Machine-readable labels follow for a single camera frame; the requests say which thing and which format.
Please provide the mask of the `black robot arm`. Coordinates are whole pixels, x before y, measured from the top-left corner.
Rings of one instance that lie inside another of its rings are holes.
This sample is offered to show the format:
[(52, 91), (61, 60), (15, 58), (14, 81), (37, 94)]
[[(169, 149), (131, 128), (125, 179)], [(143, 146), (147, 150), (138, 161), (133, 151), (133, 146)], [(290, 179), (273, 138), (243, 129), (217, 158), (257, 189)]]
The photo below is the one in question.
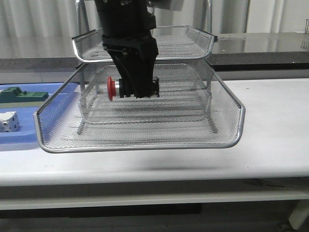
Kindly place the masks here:
[(102, 25), (102, 46), (111, 56), (121, 78), (107, 79), (109, 100), (114, 97), (159, 96), (159, 79), (153, 76), (158, 48), (151, 30), (155, 16), (144, 0), (97, 0)]

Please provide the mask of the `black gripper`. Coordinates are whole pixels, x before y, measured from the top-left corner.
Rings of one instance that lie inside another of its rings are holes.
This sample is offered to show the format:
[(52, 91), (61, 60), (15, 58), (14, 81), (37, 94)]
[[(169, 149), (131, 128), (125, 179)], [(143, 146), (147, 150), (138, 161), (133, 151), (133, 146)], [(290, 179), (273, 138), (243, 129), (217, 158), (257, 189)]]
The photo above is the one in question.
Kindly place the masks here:
[(151, 35), (127, 38), (108, 38), (102, 35), (102, 45), (107, 52), (133, 53), (126, 56), (114, 54), (113, 62), (121, 79), (130, 83), (136, 98), (151, 96), (154, 63), (158, 55), (156, 39)]

